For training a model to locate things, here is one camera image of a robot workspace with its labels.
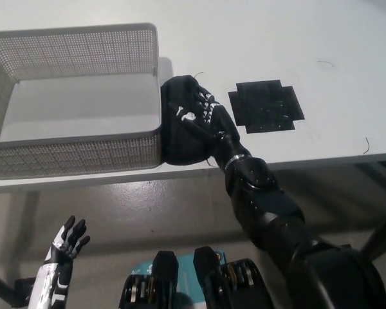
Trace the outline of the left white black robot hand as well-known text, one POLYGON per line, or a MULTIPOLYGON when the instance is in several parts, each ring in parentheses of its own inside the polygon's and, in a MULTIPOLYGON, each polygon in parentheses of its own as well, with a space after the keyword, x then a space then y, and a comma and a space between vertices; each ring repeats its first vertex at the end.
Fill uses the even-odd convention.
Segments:
POLYGON ((52 241, 51 247, 45 257, 44 265, 62 265, 72 262, 82 250, 82 247, 90 241, 90 236, 86 236, 86 221, 81 219, 75 222, 76 217, 70 216, 67 222, 59 229, 52 241))

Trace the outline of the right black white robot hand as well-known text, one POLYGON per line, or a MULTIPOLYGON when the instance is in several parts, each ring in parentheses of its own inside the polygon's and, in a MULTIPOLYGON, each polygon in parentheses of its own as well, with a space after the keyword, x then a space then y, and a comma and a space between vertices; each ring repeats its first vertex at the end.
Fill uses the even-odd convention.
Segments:
POLYGON ((168 125, 163 146, 168 164, 196 164, 212 156, 224 166, 231 157, 248 154, 227 110, 204 88, 186 100, 169 100, 168 125))

